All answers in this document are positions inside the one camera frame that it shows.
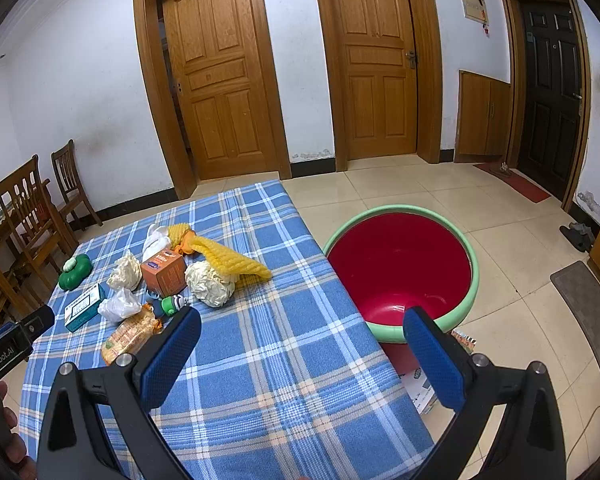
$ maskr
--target door frame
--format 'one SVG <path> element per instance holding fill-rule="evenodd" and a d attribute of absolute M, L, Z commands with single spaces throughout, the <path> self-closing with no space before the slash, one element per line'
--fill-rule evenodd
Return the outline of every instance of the door frame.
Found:
<path fill-rule="evenodd" d="M 418 55 L 418 133 L 416 152 L 431 164 L 440 161 L 442 136 L 442 46 L 436 0 L 409 0 Z M 347 170 L 347 135 L 344 121 L 342 64 L 331 0 L 318 0 L 336 155 L 336 171 Z"/>
<path fill-rule="evenodd" d="M 167 67 L 162 54 L 158 30 L 158 0 L 134 0 L 134 19 L 138 54 L 149 108 L 154 118 L 155 131 L 164 153 L 173 186 L 178 198 L 189 198 L 197 186 L 196 172 L 187 155 L 175 106 L 169 89 Z M 260 67 L 265 87 L 269 121 L 278 161 L 280 178 L 291 178 L 291 165 L 286 147 L 285 127 L 278 94 L 278 80 L 273 63 L 269 23 L 264 0 L 251 0 L 256 41 L 260 53 Z"/>
<path fill-rule="evenodd" d="M 506 162 L 510 168 L 516 168 L 518 159 L 520 158 L 520 143 L 522 142 L 526 105 L 525 30 L 520 1 L 523 0 L 502 0 L 507 21 L 507 33 L 509 35 L 509 63 L 511 74 L 511 96 L 509 102 L 510 131 L 506 155 Z M 578 46 L 580 47 L 582 114 L 580 116 L 580 124 L 578 125 L 576 136 L 576 152 L 573 156 L 573 162 L 571 163 L 567 190 L 562 199 L 562 209 L 568 211 L 576 191 L 576 186 L 578 185 L 580 171 L 582 170 L 582 163 L 584 161 L 585 148 L 587 145 L 587 133 L 589 131 L 591 103 L 589 49 L 587 47 L 587 36 L 584 31 L 582 15 L 577 0 L 544 1 L 561 2 L 568 4 L 571 7 Z"/>

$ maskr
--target cable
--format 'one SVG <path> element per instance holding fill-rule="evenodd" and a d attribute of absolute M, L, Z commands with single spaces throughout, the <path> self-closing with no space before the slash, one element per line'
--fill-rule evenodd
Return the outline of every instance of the cable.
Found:
<path fill-rule="evenodd" d="M 582 438 L 582 436 L 584 435 L 584 432 L 587 431 L 587 428 L 589 427 L 589 424 L 591 424 L 591 421 L 593 420 L 593 416 L 596 414 L 596 411 L 598 410 L 598 408 L 600 408 L 600 404 L 597 405 L 595 407 L 595 409 L 593 410 L 593 413 L 591 413 L 591 416 L 589 417 L 589 421 L 586 423 L 584 429 L 582 430 L 582 433 L 580 433 L 580 436 L 578 437 L 578 439 L 576 440 L 576 443 L 573 444 L 573 447 L 571 448 L 571 451 L 569 452 L 569 454 L 567 455 L 567 460 L 565 460 L 565 463 L 569 461 L 570 457 L 571 457 L 571 453 L 573 453 L 573 450 L 576 449 L 576 446 L 578 445 L 580 439 Z"/>

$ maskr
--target packaged bread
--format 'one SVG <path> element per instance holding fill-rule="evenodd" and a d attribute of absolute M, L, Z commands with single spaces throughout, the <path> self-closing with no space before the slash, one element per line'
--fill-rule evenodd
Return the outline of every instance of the packaged bread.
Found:
<path fill-rule="evenodd" d="M 102 344 L 102 358 L 110 365 L 120 354 L 135 354 L 161 327 L 151 306 L 144 304 L 140 312 L 127 317 Z"/>

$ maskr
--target door handle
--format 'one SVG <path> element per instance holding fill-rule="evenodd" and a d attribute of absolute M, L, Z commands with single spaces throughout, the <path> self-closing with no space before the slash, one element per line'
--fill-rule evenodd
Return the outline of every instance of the door handle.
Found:
<path fill-rule="evenodd" d="M 418 63 L 418 56 L 416 56 L 415 51 L 410 50 L 405 54 L 405 56 L 409 60 L 409 68 L 411 68 L 412 70 L 415 70 L 416 64 Z"/>

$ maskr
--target gray floor mat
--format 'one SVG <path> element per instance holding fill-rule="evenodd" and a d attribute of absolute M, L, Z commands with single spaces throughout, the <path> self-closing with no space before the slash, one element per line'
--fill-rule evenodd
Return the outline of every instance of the gray floor mat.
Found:
<path fill-rule="evenodd" d="M 554 272 L 551 281 L 589 341 L 600 366 L 600 284 L 583 262 Z"/>

